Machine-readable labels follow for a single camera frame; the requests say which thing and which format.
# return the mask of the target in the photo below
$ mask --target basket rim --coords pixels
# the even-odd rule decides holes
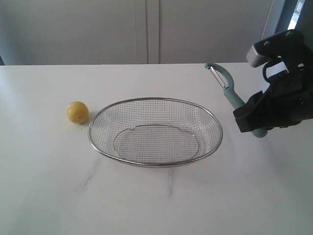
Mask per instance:
[[[189,159],[189,160],[182,160],[182,161],[175,161],[175,162],[168,162],[168,163],[142,163],[142,162],[135,162],[135,161],[129,161],[129,160],[125,160],[125,159],[122,159],[122,158],[118,158],[118,157],[115,157],[115,156],[112,156],[110,154],[107,154],[105,152],[103,152],[102,150],[100,150],[96,145],[95,143],[93,142],[92,138],[91,138],[91,129],[92,129],[92,126],[94,124],[94,121],[97,119],[97,117],[99,115],[101,115],[104,111],[106,111],[107,109],[113,107],[113,106],[116,106],[116,105],[119,105],[119,104],[123,104],[123,103],[130,103],[130,102],[134,102],[134,101],[141,101],[141,100],[167,100],[167,101],[174,101],[174,102],[178,102],[178,103],[185,103],[185,104],[189,104],[189,105],[193,105],[193,106],[196,106],[198,108],[201,108],[203,109],[204,111],[206,111],[207,113],[209,113],[212,118],[216,121],[217,125],[218,125],[218,128],[219,128],[219,131],[220,131],[220,137],[219,137],[219,141],[218,143],[216,144],[215,148],[213,150],[211,150],[210,152],[207,152],[197,158],[194,158],[194,159]],[[222,125],[221,123],[218,121],[218,119],[214,116],[214,114],[212,114],[208,109],[206,109],[205,107],[199,105],[199,104],[195,104],[195,103],[192,103],[192,102],[189,102],[189,101],[185,101],[185,100],[181,100],[181,99],[173,99],[173,98],[163,98],[163,97],[142,97],[142,98],[133,98],[133,99],[126,99],[126,100],[122,100],[122,101],[119,101],[119,102],[116,102],[116,103],[113,103],[113,104],[110,104],[108,105],[107,107],[101,109],[97,114],[96,116],[93,118],[93,120],[90,122],[89,126],[88,126],[88,139],[89,139],[89,142],[91,143],[92,147],[97,151],[99,152],[100,154],[108,157],[108,158],[111,158],[111,159],[114,159],[116,161],[119,161],[119,162],[122,162],[122,163],[125,163],[125,164],[129,164],[129,165],[135,165],[135,166],[142,166],[142,167],[175,167],[175,166],[180,166],[180,165],[186,165],[186,164],[190,164],[192,162],[195,162],[195,161],[198,161],[198,160],[201,160],[203,158],[206,158],[208,157],[209,155],[211,155],[212,153],[214,153],[221,145],[222,143],[222,140],[223,140],[223,128],[222,128]]]

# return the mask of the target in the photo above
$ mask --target lemon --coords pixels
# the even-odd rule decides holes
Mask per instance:
[[[81,124],[89,118],[89,110],[83,102],[75,101],[67,108],[68,119],[77,124]]]

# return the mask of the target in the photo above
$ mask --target wire mesh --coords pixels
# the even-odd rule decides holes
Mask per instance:
[[[141,98],[101,110],[89,140],[105,156],[125,163],[166,167],[193,162],[220,145],[223,131],[203,107],[181,100]]]

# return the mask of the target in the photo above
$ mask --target peeler handle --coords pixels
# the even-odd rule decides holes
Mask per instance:
[[[233,106],[233,108],[238,109],[239,107],[243,106],[245,103],[235,92],[234,79],[230,75],[230,73],[220,65],[210,63],[205,64],[206,69],[210,69],[210,67],[213,67],[216,71],[220,72],[227,80],[228,87],[224,89],[224,95],[228,99],[229,103]],[[253,130],[252,133],[255,137],[262,138],[267,135],[268,131],[265,129],[256,129]]]

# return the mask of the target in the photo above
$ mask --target white tabletop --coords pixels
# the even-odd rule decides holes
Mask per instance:
[[[223,64],[247,100],[260,69]],[[72,101],[95,115],[145,96],[209,109],[224,139],[210,157],[167,169],[98,154]],[[232,107],[203,64],[0,68],[1,235],[312,235],[312,121],[263,139],[240,133]]]

